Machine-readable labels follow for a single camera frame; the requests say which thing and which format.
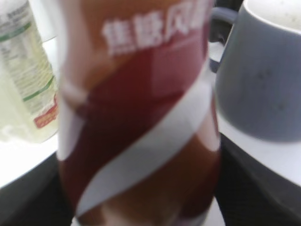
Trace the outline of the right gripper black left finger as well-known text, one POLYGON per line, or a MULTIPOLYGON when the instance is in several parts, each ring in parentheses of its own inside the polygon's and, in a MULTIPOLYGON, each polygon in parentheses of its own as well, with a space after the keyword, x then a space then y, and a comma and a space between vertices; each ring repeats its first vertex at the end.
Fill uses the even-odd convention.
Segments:
POLYGON ((72 219, 55 157, 0 190, 2 226, 69 226, 72 219))

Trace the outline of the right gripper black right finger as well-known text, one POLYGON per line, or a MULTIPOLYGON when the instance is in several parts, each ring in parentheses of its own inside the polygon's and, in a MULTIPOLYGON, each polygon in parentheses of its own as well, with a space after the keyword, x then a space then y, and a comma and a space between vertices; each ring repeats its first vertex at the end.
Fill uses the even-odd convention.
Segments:
POLYGON ((221 134, 215 197, 227 226, 299 226, 301 188, 221 134))

